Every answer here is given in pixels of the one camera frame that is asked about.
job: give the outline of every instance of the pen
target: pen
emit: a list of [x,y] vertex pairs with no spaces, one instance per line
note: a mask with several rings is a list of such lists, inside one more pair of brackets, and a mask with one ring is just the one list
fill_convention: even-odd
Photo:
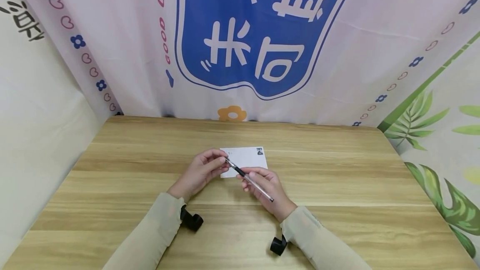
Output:
[[241,177],[245,178],[245,180],[248,181],[251,185],[253,185],[253,187],[255,187],[257,190],[259,190],[259,192],[262,193],[263,196],[267,197],[269,201],[273,202],[274,199],[267,192],[265,192],[265,190],[263,190],[263,188],[260,187],[256,182],[252,181],[252,179],[245,172],[243,172],[237,165],[232,163],[227,157],[225,157],[225,160],[235,171],[237,171],[241,175]]

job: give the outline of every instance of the black cuff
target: black cuff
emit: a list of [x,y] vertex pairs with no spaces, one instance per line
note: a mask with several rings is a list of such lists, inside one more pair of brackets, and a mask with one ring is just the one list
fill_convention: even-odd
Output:
[[180,220],[183,225],[185,225],[188,229],[196,232],[202,226],[203,219],[198,214],[192,216],[187,210],[185,209],[187,205],[185,204],[181,207],[180,210]]
[[288,245],[288,242],[283,235],[281,240],[277,238],[273,238],[272,244],[270,245],[270,251],[280,256],[282,255],[285,248],[287,248],[287,245]]

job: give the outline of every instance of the blue shield emblem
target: blue shield emblem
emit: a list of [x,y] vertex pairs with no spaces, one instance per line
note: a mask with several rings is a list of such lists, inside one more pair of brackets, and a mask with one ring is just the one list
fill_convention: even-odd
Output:
[[309,81],[344,0],[177,0],[177,64],[215,90],[250,87],[263,100]]

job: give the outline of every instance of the paper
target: paper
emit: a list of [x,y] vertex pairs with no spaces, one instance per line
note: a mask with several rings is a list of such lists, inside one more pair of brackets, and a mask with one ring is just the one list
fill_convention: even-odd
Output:
[[[220,148],[228,154],[228,158],[232,163],[242,167],[262,167],[267,168],[267,160],[263,146],[256,147],[237,147],[237,148]],[[221,178],[234,178],[238,173],[233,169],[220,175]]]

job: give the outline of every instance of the beige sleeve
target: beige sleeve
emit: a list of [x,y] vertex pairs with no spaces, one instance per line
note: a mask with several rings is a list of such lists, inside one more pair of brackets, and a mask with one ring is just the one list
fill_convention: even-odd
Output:
[[316,270],[371,270],[353,249],[329,232],[306,207],[297,207],[280,226],[285,239],[297,245]]
[[103,270],[155,270],[180,227],[183,198],[161,193]]

